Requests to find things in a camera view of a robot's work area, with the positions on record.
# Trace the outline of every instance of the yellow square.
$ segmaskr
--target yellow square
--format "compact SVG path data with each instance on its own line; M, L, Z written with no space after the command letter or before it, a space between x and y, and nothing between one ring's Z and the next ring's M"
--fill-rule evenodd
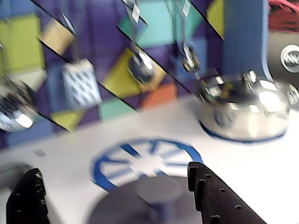
M42 46L37 39L40 21L36 15L14 17L10 24L1 21L0 31L10 72L44 67Z

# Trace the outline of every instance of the silver pot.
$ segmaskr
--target silver pot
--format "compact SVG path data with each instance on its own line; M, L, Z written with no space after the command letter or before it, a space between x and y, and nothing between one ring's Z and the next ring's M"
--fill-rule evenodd
M282 136L289 125L293 88L259 80L252 70L233 79L216 75L198 81L200 122L209 134L235 141L261 141Z

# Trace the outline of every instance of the white countertop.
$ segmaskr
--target white countertop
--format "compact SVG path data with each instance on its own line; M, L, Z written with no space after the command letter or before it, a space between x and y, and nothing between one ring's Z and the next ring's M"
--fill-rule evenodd
M244 145L209 137L198 124L198 107L197 99L191 97L104 124L92 124L75 133L3 152L0 164L24 161L39 168L47 197L61 221L84 224L95 203L107 193L92 182L91 161L118 142L162 137L197 149L204 163L268 224L298 224L299 113L291 112L290 127L283 138ZM46 156L38 157L36 150ZM142 170L145 163L135 166ZM168 172L183 176L186 173L185 168Z

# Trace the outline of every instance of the price tag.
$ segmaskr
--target price tag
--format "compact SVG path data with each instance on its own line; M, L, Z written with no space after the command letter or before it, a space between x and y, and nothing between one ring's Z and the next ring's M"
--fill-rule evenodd
M188 0L185 0L183 13L185 14L186 17L188 17L189 11L190 11L190 3Z
M139 21L139 15L140 15L140 9L138 8L138 6L136 4L134 4L132 17L137 23Z

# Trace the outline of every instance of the hanging ladle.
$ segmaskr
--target hanging ladle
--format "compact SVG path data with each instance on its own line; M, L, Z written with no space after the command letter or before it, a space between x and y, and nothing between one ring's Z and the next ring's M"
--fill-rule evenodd
M180 6L179 0L177 0L177 5L179 12L181 14L181 25L182 25L182 39L183 39L183 47L182 47L182 53L183 53L183 59L182 59L182 65L184 69L187 72L196 72L196 70L200 66L200 62L198 59L198 56L192 46L188 46L186 43L186 37L185 37L185 16L182 7Z
M130 6L135 5L136 2L135 0L129 1L128 3ZM131 21L132 25L132 43L131 43L131 49L133 51L133 56L129 61L128 65L128 71L129 73L133 76L133 78L142 84L149 83L155 73L154 73L154 65L153 61L149 56L147 56L144 52L142 52L136 44L136 39L135 39L135 32L136 32L136 21L134 20L131 10L126 5L126 10L129 16L129 19Z
M9 19L5 19L11 28ZM32 90L23 82L16 84L8 72L4 43L0 42L0 57L3 75L0 82L0 129L12 132L30 128L33 123L34 101Z

